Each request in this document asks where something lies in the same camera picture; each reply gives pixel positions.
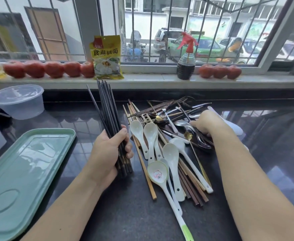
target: granite countertop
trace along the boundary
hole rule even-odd
[[[122,124],[128,125],[122,104],[125,102],[117,102],[119,118]],[[147,107],[145,102],[135,104],[140,109]],[[242,142],[272,182],[294,204],[294,100],[286,103],[278,100],[264,103],[213,101],[212,107],[241,126],[244,130]],[[92,102],[50,102],[45,103],[45,109],[41,115],[32,119],[1,123],[2,133],[8,143],[0,154],[30,129],[71,128],[77,134],[76,142],[45,195],[31,226],[80,173],[102,129]],[[113,182],[103,193],[84,230],[82,241],[184,240],[164,193],[155,185],[157,200],[152,200],[136,149],[133,150],[135,155],[131,162],[134,174]],[[192,160],[195,160],[191,149],[187,150]],[[202,208],[194,206],[191,200],[181,203],[183,218],[194,240],[241,240],[225,198],[215,153],[198,149],[197,153],[214,193],[207,194],[209,202]]]

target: forearm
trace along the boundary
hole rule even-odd
[[[294,206],[227,125],[210,133],[226,199],[242,239],[294,240]]]
[[[73,180],[22,241],[78,241],[101,195],[86,169]]]

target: car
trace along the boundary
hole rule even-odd
[[[219,42],[219,44],[224,49],[225,49],[226,46],[229,48],[233,44],[233,42],[235,41],[236,38],[237,37],[224,38]],[[255,61],[256,61],[256,58],[258,57],[258,55],[259,55],[259,53],[261,51],[257,47],[254,49],[256,43],[257,43],[257,40],[246,38],[245,41],[244,41],[243,47],[241,48],[241,50],[239,52],[239,57],[237,58],[235,63],[236,64],[250,64],[250,65],[253,65],[255,63]],[[226,49],[224,57],[233,57],[233,56],[236,57],[237,52],[228,52],[227,49]]]
[[[264,44],[265,44],[265,40],[260,40],[257,44],[257,48],[261,50]],[[294,42],[287,40],[275,60],[277,61],[294,60]]]
[[[176,40],[177,38],[181,37],[182,32],[184,32],[184,30],[181,28],[169,28],[169,31],[167,28],[160,28],[155,35],[153,44],[154,48],[156,50],[164,50],[166,44],[165,39],[163,39],[163,37],[167,35],[168,43],[170,43],[172,40]]]
[[[192,35],[193,38],[198,40],[199,35]],[[173,60],[179,60],[179,58],[186,53],[187,45],[182,47],[182,55],[180,55],[180,49],[178,49],[179,45],[183,37],[179,37],[176,40],[173,40],[168,43],[167,48],[167,57]],[[213,48],[211,50],[211,58],[209,62],[216,62],[216,58],[220,57],[222,48],[217,44],[216,41],[213,43],[213,38],[201,36],[199,40],[199,45],[196,50],[196,46],[194,46],[195,58],[197,63],[206,63],[209,57],[209,51],[213,44]]]

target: red spray nozzle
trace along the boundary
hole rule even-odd
[[[179,45],[178,49],[180,49],[183,45],[188,44],[188,47],[186,49],[187,53],[193,53],[194,52],[194,45],[198,45],[198,42],[194,37],[192,37],[187,32],[182,32],[183,40],[181,44]]]

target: dark liquid in bottle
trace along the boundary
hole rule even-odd
[[[194,73],[195,65],[194,66],[186,66],[177,64],[177,76],[179,79],[182,80],[189,80],[190,76]]]

